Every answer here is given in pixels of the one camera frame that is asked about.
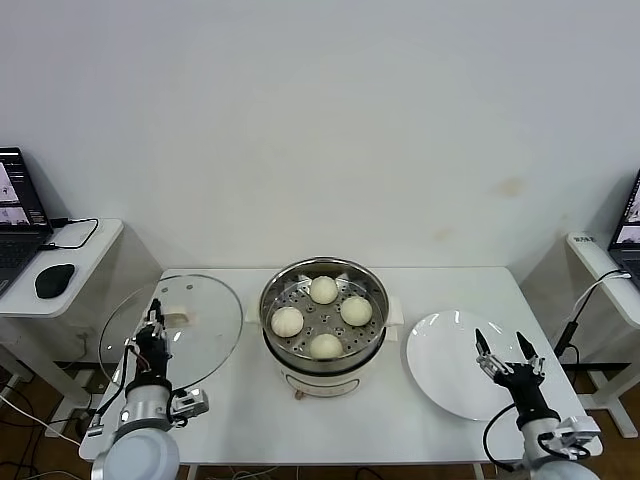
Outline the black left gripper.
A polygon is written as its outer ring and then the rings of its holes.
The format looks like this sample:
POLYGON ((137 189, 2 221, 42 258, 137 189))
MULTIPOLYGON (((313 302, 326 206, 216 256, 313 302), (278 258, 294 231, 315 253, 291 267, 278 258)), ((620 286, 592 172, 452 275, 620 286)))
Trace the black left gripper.
POLYGON ((171 386, 167 378, 168 363, 171 359, 166 339, 164 315, 158 298, 151 301, 147 311, 147 323, 142 334, 134 337, 136 345, 136 369, 130 386, 171 386))

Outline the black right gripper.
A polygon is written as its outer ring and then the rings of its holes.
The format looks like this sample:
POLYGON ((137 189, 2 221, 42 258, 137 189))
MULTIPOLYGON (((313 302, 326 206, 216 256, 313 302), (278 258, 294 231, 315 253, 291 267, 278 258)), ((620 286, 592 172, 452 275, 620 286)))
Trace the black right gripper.
POLYGON ((527 364, 506 364, 491 352, 482 332, 475 329, 475 347, 478 352, 476 362, 487 376, 494 376, 493 382, 510 393, 518 412, 517 426, 543 419, 560 420, 558 413, 551 409, 540 385, 544 380, 544 358, 540 357, 533 344, 519 331, 518 344, 527 364))

